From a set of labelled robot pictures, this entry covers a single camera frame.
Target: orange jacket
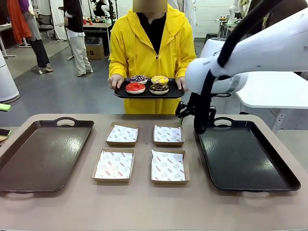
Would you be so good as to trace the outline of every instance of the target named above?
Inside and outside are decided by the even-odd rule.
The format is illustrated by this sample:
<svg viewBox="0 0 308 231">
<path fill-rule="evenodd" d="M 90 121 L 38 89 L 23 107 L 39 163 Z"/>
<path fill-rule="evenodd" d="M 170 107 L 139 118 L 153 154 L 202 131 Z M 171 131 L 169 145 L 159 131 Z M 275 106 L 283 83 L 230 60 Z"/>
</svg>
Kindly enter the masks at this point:
<svg viewBox="0 0 308 231">
<path fill-rule="evenodd" d="M 17 43 L 22 43 L 23 38 L 31 37 L 31 32 L 21 12 L 19 1 L 8 0 L 8 11 L 11 17 L 15 40 Z"/>
</svg>

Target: brown cardboard box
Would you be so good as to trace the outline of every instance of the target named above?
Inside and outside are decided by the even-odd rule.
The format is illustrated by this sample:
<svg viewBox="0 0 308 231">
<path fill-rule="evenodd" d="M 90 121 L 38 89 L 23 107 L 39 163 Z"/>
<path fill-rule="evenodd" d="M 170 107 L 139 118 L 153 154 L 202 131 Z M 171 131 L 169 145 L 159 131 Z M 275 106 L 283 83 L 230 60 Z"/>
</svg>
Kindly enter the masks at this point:
<svg viewBox="0 0 308 231">
<path fill-rule="evenodd" d="M 87 57 L 90 60 L 98 60 L 98 59 L 103 59 L 105 57 L 103 44 L 101 45 L 86 44 L 86 49 L 87 49 Z"/>
<path fill-rule="evenodd" d="M 138 136 L 135 142 L 113 142 L 113 141 L 107 141 L 108 136 L 110 135 L 112 129 L 115 127 L 115 125 L 119 125 L 119 126 L 124 126 L 127 128 L 136 128 L 138 129 L 138 124 L 137 123 L 130 123 L 130 122 L 112 122 L 108 131 L 108 135 L 106 137 L 106 143 L 109 146 L 125 146 L 125 147 L 134 147 L 137 140 L 138 140 Z"/>
<path fill-rule="evenodd" d="M 129 178 L 127 179 L 101 179 L 101 178 L 95 178 L 95 173 L 96 173 L 96 168 L 97 168 L 97 165 L 98 165 L 98 162 L 100 160 L 100 157 L 101 157 L 101 154 L 102 152 L 105 151 L 105 152 L 117 152 L 117 153 L 132 153 L 133 154 L 133 158 L 131 160 L 131 167 L 130 167 L 130 174 L 129 174 Z M 130 149 L 130 148 L 104 148 L 97 161 L 96 161 L 96 164 L 95 164 L 95 168 L 93 170 L 93 173 L 92 173 L 92 178 L 94 180 L 96 180 L 97 182 L 129 182 L 130 180 L 130 177 L 131 177 L 131 173 L 133 171 L 133 164 L 134 164 L 134 158 L 135 158 L 135 150 L 134 149 Z"/>
<path fill-rule="evenodd" d="M 151 175 L 151 180 L 154 184 L 187 184 L 190 181 L 191 177 L 189 174 L 188 160 L 186 152 L 184 150 L 158 150 L 158 149 L 153 149 L 153 150 L 162 153 L 183 154 L 183 165 L 184 165 L 184 175 L 185 175 L 185 180 L 180 180 L 180 181 L 154 180 Z"/>
<path fill-rule="evenodd" d="M 162 123 L 157 123 L 156 124 L 159 127 L 169 127 L 169 128 L 179 128 L 181 129 L 181 140 L 182 142 L 157 142 L 154 141 L 154 131 L 155 131 L 155 126 L 153 128 L 153 142 L 156 146 L 165 146 L 165 147 L 181 147 L 183 146 L 185 142 L 184 138 L 184 133 L 183 133 L 183 127 L 180 123 L 178 122 L 162 122 Z"/>
</svg>

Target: yellow frosted donut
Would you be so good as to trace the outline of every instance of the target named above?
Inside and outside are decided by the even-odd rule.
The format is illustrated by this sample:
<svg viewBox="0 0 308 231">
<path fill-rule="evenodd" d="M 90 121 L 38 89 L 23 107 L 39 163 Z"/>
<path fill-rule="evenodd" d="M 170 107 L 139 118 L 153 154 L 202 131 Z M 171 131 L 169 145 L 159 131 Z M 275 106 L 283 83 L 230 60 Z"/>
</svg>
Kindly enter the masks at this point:
<svg viewBox="0 0 308 231">
<path fill-rule="evenodd" d="M 153 84 L 155 83 L 163 83 L 163 84 L 167 84 L 169 82 L 169 79 L 166 76 L 154 76 L 151 79 L 151 82 Z"/>
</svg>

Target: red icing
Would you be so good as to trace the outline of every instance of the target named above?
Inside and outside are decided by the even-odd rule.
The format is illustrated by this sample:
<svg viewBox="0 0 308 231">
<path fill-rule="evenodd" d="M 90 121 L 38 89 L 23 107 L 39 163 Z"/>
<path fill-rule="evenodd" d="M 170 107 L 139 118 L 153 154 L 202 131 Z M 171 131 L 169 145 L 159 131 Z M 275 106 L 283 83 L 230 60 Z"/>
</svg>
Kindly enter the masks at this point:
<svg viewBox="0 0 308 231">
<path fill-rule="evenodd" d="M 141 83 L 129 83 L 125 88 L 125 90 L 129 91 L 138 91 L 142 89 L 145 89 L 145 86 Z"/>
</svg>

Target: red frosted donut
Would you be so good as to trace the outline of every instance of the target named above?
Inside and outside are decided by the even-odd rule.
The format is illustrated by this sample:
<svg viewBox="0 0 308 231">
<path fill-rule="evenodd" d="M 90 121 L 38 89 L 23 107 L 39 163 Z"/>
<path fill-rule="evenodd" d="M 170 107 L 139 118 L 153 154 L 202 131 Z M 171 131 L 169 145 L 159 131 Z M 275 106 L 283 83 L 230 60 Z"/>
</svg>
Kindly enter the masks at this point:
<svg viewBox="0 0 308 231">
<path fill-rule="evenodd" d="M 129 83 L 125 90 L 129 94 L 141 94 L 145 91 L 145 86 L 141 83 Z"/>
</svg>

